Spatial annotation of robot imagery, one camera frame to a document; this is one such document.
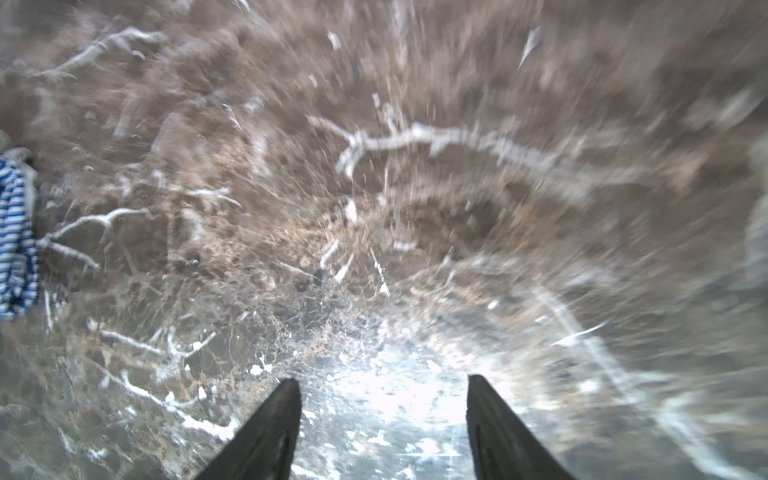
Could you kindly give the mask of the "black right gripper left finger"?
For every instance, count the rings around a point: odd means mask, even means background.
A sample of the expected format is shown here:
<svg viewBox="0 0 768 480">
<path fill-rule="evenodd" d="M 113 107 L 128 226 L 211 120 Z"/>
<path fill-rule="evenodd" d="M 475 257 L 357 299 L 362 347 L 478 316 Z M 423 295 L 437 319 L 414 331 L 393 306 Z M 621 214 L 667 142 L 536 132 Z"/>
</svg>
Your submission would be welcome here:
<svg viewBox="0 0 768 480">
<path fill-rule="evenodd" d="M 301 415 L 299 382 L 282 380 L 196 480 L 288 480 Z"/>
</svg>

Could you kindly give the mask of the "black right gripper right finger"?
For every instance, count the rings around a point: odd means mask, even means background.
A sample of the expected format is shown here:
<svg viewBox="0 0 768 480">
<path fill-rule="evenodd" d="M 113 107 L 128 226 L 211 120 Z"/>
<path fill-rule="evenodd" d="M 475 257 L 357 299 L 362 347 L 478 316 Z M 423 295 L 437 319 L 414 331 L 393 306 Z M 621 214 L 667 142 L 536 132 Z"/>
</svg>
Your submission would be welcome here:
<svg viewBox="0 0 768 480">
<path fill-rule="evenodd" d="M 466 421 L 478 480 L 574 480 L 481 375 L 468 377 Z"/>
</svg>

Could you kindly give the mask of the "blue white striped tank top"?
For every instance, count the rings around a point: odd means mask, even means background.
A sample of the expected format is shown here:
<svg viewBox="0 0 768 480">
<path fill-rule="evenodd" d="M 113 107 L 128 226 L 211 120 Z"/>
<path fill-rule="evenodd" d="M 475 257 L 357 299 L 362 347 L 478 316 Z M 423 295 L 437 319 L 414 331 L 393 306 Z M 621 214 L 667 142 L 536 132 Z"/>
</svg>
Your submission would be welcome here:
<svg viewBox="0 0 768 480">
<path fill-rule="evenodd" d="M 1 153 L 1 318 L 23 314 L 39 288 L 37 242 L 33 232 L 36 171 L 24 147 Z"/>
</svg>

